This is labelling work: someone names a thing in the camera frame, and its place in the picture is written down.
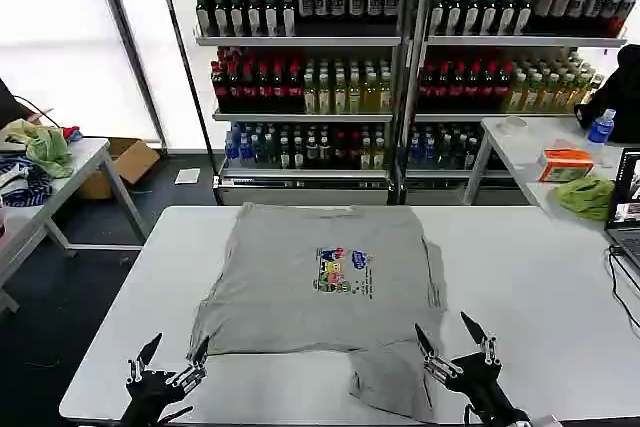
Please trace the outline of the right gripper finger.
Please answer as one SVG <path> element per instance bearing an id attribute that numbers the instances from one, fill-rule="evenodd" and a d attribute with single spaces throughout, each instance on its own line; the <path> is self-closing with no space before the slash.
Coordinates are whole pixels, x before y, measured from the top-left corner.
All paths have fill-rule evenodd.
<path id="1" fill-rule="evenodd" d="M 475 344 L 480 348 L 480 350 L 485 355 L 485 363 L 487 365 L 500 365 L 500 360 L 497 357 L 496 352 L 496 337 L 489 335 L 485 332 L 485 330 L 473 320 L 469 315 L 465 312 L 460 312 L 462 321 L 474 340 Z"/>
<path id="2" fill-rule="evenodd" d="M 440 383 L 447 383 L 457 378 L 459 376 L 459 367 L 439 356 L 417 323 L 414 324 L 414 329 L 424 356 L 424 369 Z"/>

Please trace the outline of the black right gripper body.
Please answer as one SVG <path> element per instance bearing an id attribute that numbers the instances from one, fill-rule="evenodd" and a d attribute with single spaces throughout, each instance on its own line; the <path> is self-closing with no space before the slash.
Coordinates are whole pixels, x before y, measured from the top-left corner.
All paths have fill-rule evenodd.
<path id="1" fill-rule="evenodd" d="M 446 383 L 452 392 L 468 398 L 463 414 L 465 426 L 475 415 L 482 426 L 516 426 L 528 422 L 529 416 L 514 407 L 498 383 L 501 367 L 487 365 L 483 353 L 469 354 L 451 361 L 459 367 L 459 376 Z"/>

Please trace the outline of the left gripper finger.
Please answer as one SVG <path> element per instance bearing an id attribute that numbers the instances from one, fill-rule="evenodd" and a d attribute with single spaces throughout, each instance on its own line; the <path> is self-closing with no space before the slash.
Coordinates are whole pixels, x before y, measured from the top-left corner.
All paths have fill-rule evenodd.
<path id="1" fill-rule="evenodd" d="M 209 346 L 209 337 L 206 336 L 195 353 L 192 355 L 189 365 L 178 374 L 170 377 L 166 384 L 181 393 L 190 393 L 206 376 L 205 361 Z"/>
<path id="2" fill-rule="evenodd" d="M 128 359 L 129 365 L 129 375 L 126 379 L 127 384 L 137 383 L 142 381 L 142 374 L 146 370 L 147 366 L 150 364 L 152 358 L 154 357 L 157 348 L 162 339 L 162 333 L 159 332 L 156 336 L 146 343 L 138 355 L 134 359 Z"/>

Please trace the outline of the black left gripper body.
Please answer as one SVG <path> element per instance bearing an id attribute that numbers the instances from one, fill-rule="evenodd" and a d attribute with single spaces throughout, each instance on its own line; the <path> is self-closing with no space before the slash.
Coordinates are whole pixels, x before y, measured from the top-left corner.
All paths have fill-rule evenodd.
<path id="1" fill-rule="evenodd" d="M 174 375 L 170 371 L 145 370 L 142 381 L 127 385 L 130 402 L 120 419 L 121 426 L 164 426 L 186 412 L 181 409 L 162 416 L 170 405 L 181 402 L 186 394 L 177 392 L 166 384 Z"/>

